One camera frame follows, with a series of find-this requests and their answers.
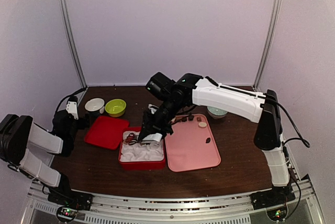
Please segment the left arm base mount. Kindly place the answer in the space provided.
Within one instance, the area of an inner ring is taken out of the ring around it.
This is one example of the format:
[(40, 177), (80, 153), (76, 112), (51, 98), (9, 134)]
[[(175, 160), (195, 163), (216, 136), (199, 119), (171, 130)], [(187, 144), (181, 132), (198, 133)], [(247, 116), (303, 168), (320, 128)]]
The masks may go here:
[(67, 206), (75, 210), (89, 211), (91, 209), (93, 195), (89, 193), (72, 191), (70, 196), (66, 196), (59, 192), (52, 191), (48, 195), (48, 201), (58, 205)]

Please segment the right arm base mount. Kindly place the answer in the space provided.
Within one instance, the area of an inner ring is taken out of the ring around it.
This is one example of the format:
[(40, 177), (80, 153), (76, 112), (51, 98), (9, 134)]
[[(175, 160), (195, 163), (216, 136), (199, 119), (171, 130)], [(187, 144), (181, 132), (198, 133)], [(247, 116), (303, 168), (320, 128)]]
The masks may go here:
[(256, 192), (250, 195), (254, 210), (283, 205), (288, 201), (295, 200), (294, 193), (275, 192), (273, 190)]

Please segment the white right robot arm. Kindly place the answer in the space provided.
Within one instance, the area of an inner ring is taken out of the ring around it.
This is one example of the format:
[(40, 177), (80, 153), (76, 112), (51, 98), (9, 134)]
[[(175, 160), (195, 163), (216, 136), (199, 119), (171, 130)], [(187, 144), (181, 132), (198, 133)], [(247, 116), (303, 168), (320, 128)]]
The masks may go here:
[(215, 82), (209, 76), (186, 73), (174, 81), (161, 72), (153, 75), (146, 89), (162, 104), (152, 112), (143, 113), (138, 141), (159, 133), (172, 134), (172, 119), (181, 109), (190, 106), (209, 106), (241, 116), (256, 123), (254, 144), (265, 155), (272, 178), (273, 189), (268, 198), (279, 204), (288, 196), (290, 175), (283, 151), (283, 137), (277, 94), (246, 91)]

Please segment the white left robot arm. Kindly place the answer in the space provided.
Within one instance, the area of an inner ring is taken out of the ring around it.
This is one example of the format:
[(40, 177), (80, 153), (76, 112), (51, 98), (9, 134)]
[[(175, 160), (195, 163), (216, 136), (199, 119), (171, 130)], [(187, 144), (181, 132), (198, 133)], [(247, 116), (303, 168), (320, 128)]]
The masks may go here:
[(55, 190), (55, 197), (64, 205), (75, 201), (68, 177), (52, 169), (37, 157), (30, 147), (62, 157), (69, 157), (79, 130), (89, 126), (87, 116), (80, 117), (77, 94), (67, 95), (65, 109), (56, 108), (52, 130), (38, 125), (29, 115), (7, 114), (1, 121), (1, 160), (15, 171), (22, 172)]

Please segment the red tin lid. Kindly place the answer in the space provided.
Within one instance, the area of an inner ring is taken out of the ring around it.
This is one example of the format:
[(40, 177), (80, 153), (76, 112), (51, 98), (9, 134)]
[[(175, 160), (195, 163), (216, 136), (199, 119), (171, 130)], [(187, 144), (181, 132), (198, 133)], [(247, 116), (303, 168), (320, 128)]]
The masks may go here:
[(109, 116), (99, 116), (84, 137), (84, 142), (100, 148), (116, 150), (122, 141), (123, 131), (129, 121)]

